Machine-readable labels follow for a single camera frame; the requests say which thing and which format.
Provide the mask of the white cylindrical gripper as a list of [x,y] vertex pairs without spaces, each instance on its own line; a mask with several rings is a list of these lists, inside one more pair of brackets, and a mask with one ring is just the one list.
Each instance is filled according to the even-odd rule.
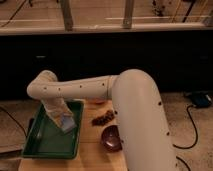
[[59,127],[62,127],[62,118],[64,116],[72,118],[73,112],[68,108],[63,98],[43,99],[46,114]]

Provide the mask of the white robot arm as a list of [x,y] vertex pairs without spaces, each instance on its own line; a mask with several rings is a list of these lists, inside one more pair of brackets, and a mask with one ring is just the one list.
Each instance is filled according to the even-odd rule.
[[28,84],[27,94],[40,100],[65,132],[77,126],[68,99],[110,100],[128,171],[179,171],[159,89],[146,72],[128,69],[118,75],[59,81],[54,72],[43,70]]

